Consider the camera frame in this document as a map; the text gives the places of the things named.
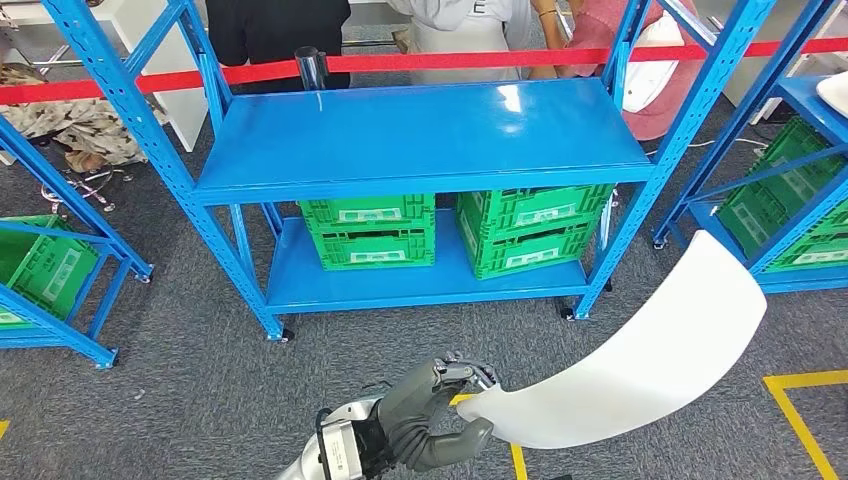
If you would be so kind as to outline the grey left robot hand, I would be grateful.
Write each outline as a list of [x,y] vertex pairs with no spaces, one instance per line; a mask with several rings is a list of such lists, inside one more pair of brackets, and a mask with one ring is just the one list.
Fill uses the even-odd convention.
[[468,385],[488,389],[498,383],[486,363],[448,353],[430,359],[391,387],[377,404],[377,419],[393,460],[415,472],[426,472],[478,455],[491,439],[494,425],[476,418],[459,432],[434,435],[434,419]]

